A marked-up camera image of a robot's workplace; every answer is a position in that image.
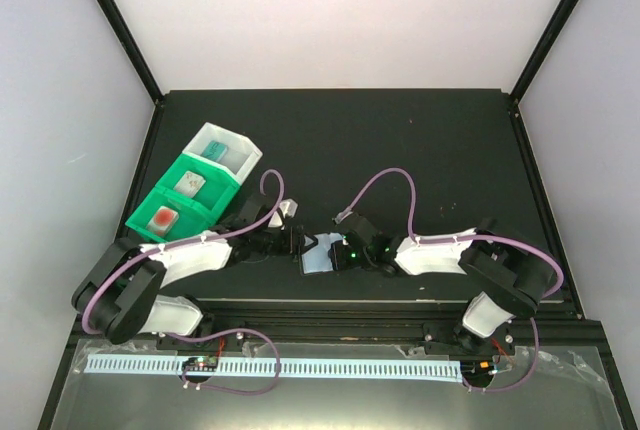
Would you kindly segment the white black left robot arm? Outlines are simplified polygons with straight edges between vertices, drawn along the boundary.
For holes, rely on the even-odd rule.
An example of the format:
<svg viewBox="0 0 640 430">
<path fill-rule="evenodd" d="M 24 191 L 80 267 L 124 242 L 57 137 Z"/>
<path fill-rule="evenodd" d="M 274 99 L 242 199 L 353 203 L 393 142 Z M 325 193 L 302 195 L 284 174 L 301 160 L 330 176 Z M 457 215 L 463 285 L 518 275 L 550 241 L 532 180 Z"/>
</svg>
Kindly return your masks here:
<svg viewBox="0 0 640 430">
<path fill-rule="evenodd" d="M 139 334 L 174 334 L 193 349 L 214 338 L 213 322 L 196 299 L 162 289 L 189 277 L 230 268 L 252 255 L 299 260 L 317 246 L 315 236 L 293 224 L 297 204 L 270 205 L 261 195 L 194 237 L 159 244 L 115 240 L 72 296 L 85 333 L 122 344 Z"/>
</svg>

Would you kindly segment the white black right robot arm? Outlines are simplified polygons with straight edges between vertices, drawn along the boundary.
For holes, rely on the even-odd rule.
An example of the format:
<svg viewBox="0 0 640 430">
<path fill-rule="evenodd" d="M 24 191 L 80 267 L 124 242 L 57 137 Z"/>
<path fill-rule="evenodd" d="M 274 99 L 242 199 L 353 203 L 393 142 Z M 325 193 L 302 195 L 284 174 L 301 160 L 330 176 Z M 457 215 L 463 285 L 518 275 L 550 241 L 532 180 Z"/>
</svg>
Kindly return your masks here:
<svg viewBox="0 0 640 430">
<path fill-rule="evenodd" d="M 326 251 L 329 268 L 377 271 L 388 276 L 460 274 L 479 293 L 470 299 L 460 321 L 445 332 L 430 330 L 434 341 L 466 354 L 487 351 L 496 330 L 514 319 L 531 319 L 541 300 L 564 282 L 559 264 L 547 253 L 499 234 L 494 219 L 459 233 L 388 236 L 369 220 L 349 213 L 339 220 L 340 239 Z"/>
</svg>

